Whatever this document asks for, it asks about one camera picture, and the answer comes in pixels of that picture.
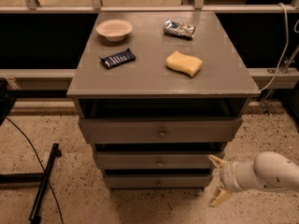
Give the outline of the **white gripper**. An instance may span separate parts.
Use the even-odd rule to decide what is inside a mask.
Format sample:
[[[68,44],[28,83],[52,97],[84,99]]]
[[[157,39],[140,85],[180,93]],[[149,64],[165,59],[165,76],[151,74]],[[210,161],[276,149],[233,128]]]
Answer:
[[[224,187],[216,187],[208,203],[210,207],[218,207],[233,196],[233,192],[244,191],[236,177],[237,161],[226,162],[223,159],[208,155],[217,169],[221,169],[221,183]]]

